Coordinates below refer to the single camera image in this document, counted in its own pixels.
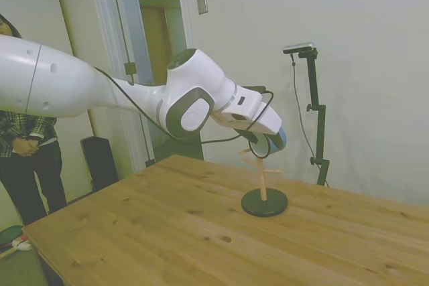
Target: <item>black speaker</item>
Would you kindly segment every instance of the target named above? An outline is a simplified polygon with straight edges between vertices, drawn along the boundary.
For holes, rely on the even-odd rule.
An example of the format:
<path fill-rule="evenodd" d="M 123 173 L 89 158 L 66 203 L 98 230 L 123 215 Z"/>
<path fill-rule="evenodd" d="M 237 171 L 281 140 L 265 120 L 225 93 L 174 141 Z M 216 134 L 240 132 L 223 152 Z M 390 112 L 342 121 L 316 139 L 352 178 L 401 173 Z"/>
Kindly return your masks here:
<path fill-rule="evenodd" d="M 119 177 L 108 139 L 87 137 L 80 141 L 93 179 L 93 191 L 99 191 L 118 182 Z"/>

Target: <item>power cord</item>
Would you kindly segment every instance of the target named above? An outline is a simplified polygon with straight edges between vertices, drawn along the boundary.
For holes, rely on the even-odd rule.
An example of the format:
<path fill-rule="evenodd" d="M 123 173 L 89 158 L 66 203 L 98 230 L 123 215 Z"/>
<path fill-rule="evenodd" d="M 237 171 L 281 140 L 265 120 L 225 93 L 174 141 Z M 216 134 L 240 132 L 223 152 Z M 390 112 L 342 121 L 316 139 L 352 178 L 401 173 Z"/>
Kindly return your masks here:
<path fill-rule="evenodd" d="M 136 107 L 136 109 L 145 117 L 147 118 L 149 121 L 152 122 L 152 124 L 154 124 L 160 131 L 162 131 L 163 133 L 165 133 L 169 138 L 171 138 L 172 140 L 174 140 L 175 142 L 178 142 L 180 144 L 183 145 L 200 145 L 200 144 L 210 144 L 210 143 L 222 143 L 222 142 L 229 142 L 229 141 L 233 141 L 236 140 L 240 137 L 242 137 L 242 134 L 238 134 L 235 135 L 234 137 L 230 137 L 228 139 L 218 139 L 218 140 L 210 140 L 210 141 L 203 141 L 203 142 L 184 142 L 183 140 L 177 139 L 174 136 L 172 136 L 171 134 L 169 134 L 169 132 L 167 132 L 166 130 L 164 130 L 159 124 L 157 124 L 149 115 L 147 115 L 147 113 L 145 111 L 143 111 L 141 109 L 141 107 L 124 91 L 124 89 L 121 87 L 121 85 L 119 85 L 115 79 L 113 77 L 111 77 L 110 75 L 108 75 L 104 70 L 101 70 L 100 68 L 94 67 L 96 70 L 98 70 L 100 73 L 102 73 L 104 76 L 106 76 L 121 92 L 122 94 L 125 95 L 125 97 Z M 272 100 L 274 99 L 274 93 L 269 91 L 269 90 L 265 90 L 262 92 L 262 94 L 270 94 L 271 97 L 268 100 L 267 104 L 264 106 L 264 108 L 262 109 L 262 111 L 260 112 L 260 114 L 257 116 L 257 118 L 245 129 L 245 131 L 250 130 L 250 128 L 252 128 L 252 126 L 254 126 L 254 124 L 256 124 L 256 122 L 261 118 L 261 116 L 264 114 L 264 112 L 268 109 L 268 106 L 271 104 Z M 265 155 L 264 157 L 260 157 L 261 159 L 265 159 L 268 155 L 269 155 L 269 149 L 268 149 L 268 153 L 267 155 Z"/>
<path fill-rule="evenodd" d="M 312 154 L 312 156 L 313 156 L 313 159 L 315 160 L 315 159 L 316 159 L 316 156 L 314 155 L 313 148 L 311 147 L 311 144 L 310 144 L 310 142 L 309 142 L 309 140 L 308 140 L 308 138 L 307 138 L 306 130 L 304 129 L 304 123 L 302 122 L 301 105 L 300 105 L 300 100 L 298 99 L 298 93 L 297 93 L 297 91 L 296 91 L 296 71 L 295 71 L 296 63 L 295 63 L 294 55 L 293 55 L 293 54 L 290 54 L 290 57 L 291 57 L 291 59 L 292 59 L 292 67 L 293 67 L 293 69 L 294 69 L 294 92 L 295 92 L 296 104 L 298 105 L 298 112 L 300 113 L 301 129 L 302 129 L 302 132 L 303 132 L 303 134 L 304 134 L 304 138 L 305 138 L 305 140 L 306 140 L 306 142 L 307 142 L 307 145 L 308 145 L 308 147 L 310 148 L 310 151 L 311 151 L 311 154 Z M 328 184 L 328 181 L 327 181 L 327 180 L 325 180 L 325 184 L 326 184 L 326 186 L 329 188 L 329 184 Z"/>

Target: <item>black round base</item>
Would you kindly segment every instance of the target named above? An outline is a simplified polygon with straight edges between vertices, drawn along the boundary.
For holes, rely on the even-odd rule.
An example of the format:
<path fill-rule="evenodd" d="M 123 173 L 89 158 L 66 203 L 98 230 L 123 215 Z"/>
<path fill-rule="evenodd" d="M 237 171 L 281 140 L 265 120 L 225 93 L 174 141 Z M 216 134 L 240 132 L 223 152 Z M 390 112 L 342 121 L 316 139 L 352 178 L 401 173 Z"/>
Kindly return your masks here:
<path fill-rule="evenodd" d="M 252 216 L 272 217 L 281 214 L 288 207 L 288 197 L 276 189 L 267 189 L 267 201 L 261 200 L 259 189 L 247 192 L 241 199 L 244 211 Z"/>

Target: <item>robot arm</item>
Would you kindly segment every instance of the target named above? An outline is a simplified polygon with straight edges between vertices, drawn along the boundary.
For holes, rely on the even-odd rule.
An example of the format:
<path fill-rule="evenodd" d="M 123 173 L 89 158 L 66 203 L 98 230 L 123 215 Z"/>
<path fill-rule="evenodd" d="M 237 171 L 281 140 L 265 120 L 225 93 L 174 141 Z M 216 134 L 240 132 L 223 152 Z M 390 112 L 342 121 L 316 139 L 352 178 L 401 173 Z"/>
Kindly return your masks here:
<path fill-rule="evenodd" d="M 43 45 L 0 35 L 0 110 L 44 117 L 74 117 L 95 106 L 139 112 L 102 73 Z M 211 116 L 219 125 L 278 137 L 282 120 L 262 95 L 236 85 L 200 50 L 178 54 L 164 86 L 115 82 L 169 134 L 187 139 Z"/>

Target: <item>doorway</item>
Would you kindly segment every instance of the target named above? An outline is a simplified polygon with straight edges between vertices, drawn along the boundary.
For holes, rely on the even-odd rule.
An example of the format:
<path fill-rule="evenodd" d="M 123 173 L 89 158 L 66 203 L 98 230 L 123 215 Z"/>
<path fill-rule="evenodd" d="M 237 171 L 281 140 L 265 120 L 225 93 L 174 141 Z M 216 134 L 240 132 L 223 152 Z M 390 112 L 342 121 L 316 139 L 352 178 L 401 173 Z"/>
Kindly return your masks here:
<path fill-rule="evenodd" d="M 136 67 L 135 81 L 147 86 L 164 85 L 168 63 L 187 48 L 180 0 L 118 0 L 118 8 L 127 55 Z M 200 135 L 188 140 L 194 145 L 183 145 L 151 122 L 147 122 L 145 132 L 149 132 L 156 162 L 171 155 L 204 159 Z"/>

